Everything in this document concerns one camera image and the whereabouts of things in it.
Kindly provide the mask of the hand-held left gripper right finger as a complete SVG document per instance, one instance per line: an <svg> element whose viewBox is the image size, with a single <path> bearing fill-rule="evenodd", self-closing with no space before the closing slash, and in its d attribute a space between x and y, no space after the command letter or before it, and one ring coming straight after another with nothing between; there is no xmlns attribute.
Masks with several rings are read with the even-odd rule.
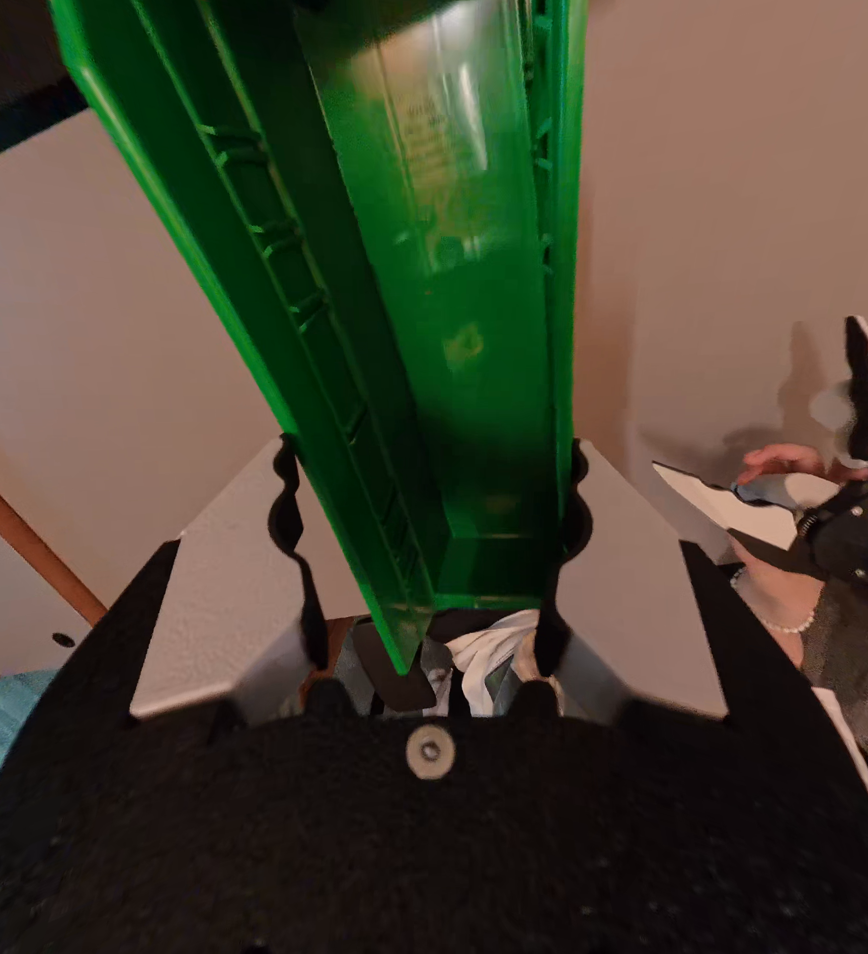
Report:
<svg viewBox="0 0 868 954"><path fill-rule="evenodd" d="M726 701L678 533L587 440L575 440L535 658L581 717L631 702L720 721Z"/></svg>

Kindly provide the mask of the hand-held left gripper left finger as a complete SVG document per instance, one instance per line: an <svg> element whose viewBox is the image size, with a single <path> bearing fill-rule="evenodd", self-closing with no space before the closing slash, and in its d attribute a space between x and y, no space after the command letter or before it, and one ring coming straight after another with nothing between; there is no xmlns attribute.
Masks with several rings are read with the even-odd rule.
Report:
<svg viewBox="0 0 868 954"><path fill-rule="evenodd" d="M298 549L299 486L295 449L281 436L182 533L133 717L226 700L262 724L327 668L329 628Z"/></svg>

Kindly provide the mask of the green plastic bin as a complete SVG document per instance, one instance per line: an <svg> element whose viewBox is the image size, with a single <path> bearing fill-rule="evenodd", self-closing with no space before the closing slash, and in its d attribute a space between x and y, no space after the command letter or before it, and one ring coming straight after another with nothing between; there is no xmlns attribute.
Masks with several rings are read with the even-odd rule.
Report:
<svg viewBox="0 0 868 954"><path fill-rule="evenodd" d="M538 607L574 440L588 2L58 1L387 656Z"/></svg>

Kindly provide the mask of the person's right forearm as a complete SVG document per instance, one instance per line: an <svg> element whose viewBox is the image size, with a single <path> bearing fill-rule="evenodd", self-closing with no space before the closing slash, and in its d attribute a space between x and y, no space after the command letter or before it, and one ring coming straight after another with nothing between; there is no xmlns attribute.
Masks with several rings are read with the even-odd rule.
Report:
<svg viewBox="0 0 868 954"><path fill-rule="evenodd" d="M784 627L775 625L773 622L761 621L766 631L800 672L803 671L806 639L812 622L813 620L809 620L805 625Z"/></svg>

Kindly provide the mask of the person's right hand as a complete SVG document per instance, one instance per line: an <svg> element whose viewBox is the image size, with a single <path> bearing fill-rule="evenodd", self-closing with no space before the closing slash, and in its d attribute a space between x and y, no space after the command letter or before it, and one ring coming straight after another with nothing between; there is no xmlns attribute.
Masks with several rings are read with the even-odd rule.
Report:
<svg viewBox="0 0 868 954"><path fill-rule="evenodd" d="M808 473L834 483L868 480L868 468L850 469L840 460L826 464L812 447L775 444L750 451L743 458L738 484L775 473ZM813 620L823 583L808 575L790 573L751 555L738 540L732 540L742 568L732 579L733 589L756 618L784 627L805 625Z"/></svg>

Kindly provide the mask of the black box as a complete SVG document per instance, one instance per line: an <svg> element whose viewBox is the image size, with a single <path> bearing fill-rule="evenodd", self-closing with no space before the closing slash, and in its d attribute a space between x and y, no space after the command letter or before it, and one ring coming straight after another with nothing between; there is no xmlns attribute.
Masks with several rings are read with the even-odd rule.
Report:
<svg viewBox="0 0 868 954"><path fill-rule="evenodd" d="M0 1L0 154L88 104L63 63L46 1Z"/></svg>

